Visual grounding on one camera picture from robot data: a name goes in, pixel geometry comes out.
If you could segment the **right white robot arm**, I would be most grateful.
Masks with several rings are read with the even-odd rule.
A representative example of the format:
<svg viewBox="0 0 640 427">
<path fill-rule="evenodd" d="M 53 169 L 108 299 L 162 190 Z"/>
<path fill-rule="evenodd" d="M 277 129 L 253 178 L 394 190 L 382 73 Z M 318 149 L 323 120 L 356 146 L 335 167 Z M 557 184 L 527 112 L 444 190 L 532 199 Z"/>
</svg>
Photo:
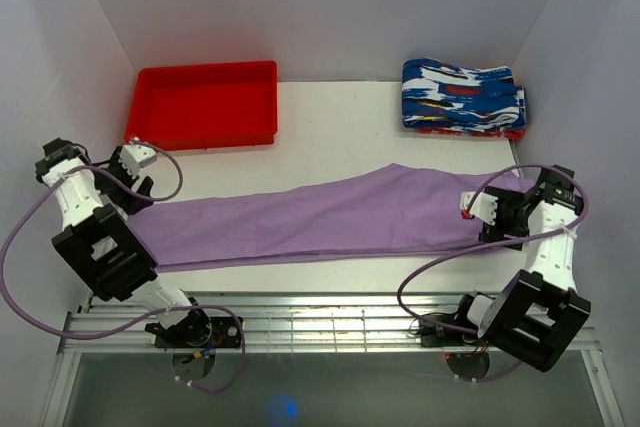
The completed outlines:
<svg viewBox="0 0 640 427">
<path fill-rule="evenodd" d="M 573 177 L 554 165 L 542 169 L 526 192 L 486 186 L 461 194 L 464 217 L 483 223 L 479 241 L 517 238 L 526 261 L 497 297 L 463 297 L 451 320 L 458 341 L 480 339 L 547 372 L 584 326 L 591 304 L 577 292 L 573 252 L 585 204 Z"/>
</svg>

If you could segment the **purple trousers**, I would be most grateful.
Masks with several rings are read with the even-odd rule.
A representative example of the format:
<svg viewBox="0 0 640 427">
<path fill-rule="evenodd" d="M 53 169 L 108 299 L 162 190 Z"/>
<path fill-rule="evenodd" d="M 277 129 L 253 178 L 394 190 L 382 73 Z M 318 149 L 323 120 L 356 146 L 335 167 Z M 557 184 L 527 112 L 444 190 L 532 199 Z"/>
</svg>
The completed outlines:
<svg viewBox="0 0 640 427">
<path fill-rule="evenodd" d="M 462 193 L 487 180 L 390 164 L 275 193 L 155 204 L 128 226 L 161 271 L 439 254 L 475 244 Z"/>
</svg>

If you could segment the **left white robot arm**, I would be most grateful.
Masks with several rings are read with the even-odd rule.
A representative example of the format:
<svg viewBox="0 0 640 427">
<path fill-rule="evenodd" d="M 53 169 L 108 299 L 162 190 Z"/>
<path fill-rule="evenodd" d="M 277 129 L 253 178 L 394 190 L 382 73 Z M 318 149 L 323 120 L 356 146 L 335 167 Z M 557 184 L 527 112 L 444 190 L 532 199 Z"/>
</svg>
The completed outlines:
<svg viewBox="0 0 640 427">
<path fill-rule="evenodd" d="M 54 188 L 62 214 L 62 231 L 52 239 L 56 252 L 101 300 L 155 311 L 145 329 L 162 342 L 177 348 L 210 344 L 209 316 L 194 298 L 159 278 L 157 261 L 126 223 L 153 204 L 154 182 L 141 171 L 156 160 L 156 150 L 133 141 L 95 163 L 83 146 L 56 138 L 43 151 L 35 174 Z"/>
</svg>

